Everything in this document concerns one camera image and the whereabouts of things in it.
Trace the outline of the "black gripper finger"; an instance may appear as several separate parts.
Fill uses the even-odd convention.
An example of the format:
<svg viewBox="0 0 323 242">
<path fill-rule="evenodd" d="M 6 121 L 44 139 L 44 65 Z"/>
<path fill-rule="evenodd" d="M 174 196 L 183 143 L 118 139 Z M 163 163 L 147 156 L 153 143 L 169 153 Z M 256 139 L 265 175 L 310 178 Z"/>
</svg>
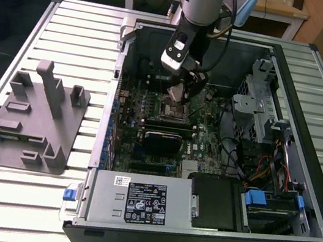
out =
<svg viewBox="0 0 323 242">
<path fill-rule="evenodd" d="M 209 81 L 207 73 L 190 71 L 184 80 L 182 104 L 186 104 L 192 97 L 198 95 Z"/>
</svg>

